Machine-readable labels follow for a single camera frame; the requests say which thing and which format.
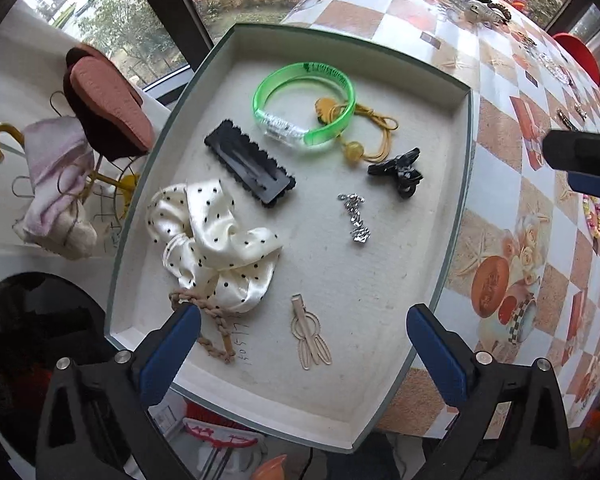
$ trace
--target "black claw clip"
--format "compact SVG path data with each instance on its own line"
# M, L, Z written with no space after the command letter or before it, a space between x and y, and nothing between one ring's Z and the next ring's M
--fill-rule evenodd
M416 186L422 180L422 174L412 167L420 156L420 149L413 148L410 152L398 155L391 160L371 164L366 168L369 175L392 176L398 187L401 198L410 198L416 192Z

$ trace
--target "orange vase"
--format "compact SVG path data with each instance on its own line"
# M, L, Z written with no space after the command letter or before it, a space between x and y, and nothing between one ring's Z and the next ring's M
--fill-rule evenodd
M251 475L251 480L285 480L285 470L282 463L286 455L280 455L262 464Z

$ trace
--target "yellow bead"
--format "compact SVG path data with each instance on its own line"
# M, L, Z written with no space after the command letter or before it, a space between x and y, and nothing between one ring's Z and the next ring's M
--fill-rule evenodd
M353 142L347 142L344 145L344 156L349 162L359 161L364 154L364 146L355 140Z

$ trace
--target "white satin scrunchie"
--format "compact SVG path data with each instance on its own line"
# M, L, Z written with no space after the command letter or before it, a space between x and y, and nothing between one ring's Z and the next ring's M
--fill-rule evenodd
M244 230L219 180L174 184L156 193L146 224L165 243L162 264L183 288L227 313L247 312L264 296L282 243L259 227Z

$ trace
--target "black hair clip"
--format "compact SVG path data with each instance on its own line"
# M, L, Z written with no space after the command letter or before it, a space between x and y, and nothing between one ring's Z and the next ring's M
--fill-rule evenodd
M287 189L296 185L296 180L286 174L285 168L229 119L205 137L205 144L264 207L273 207Z
M398 155L391 160L371 164L366 168L366 172L374 176L392 176L395 179L400 197L410 198L416 192L416 186L422 180L422 174L412 168L419 155L420 149L413 148L410 152Z

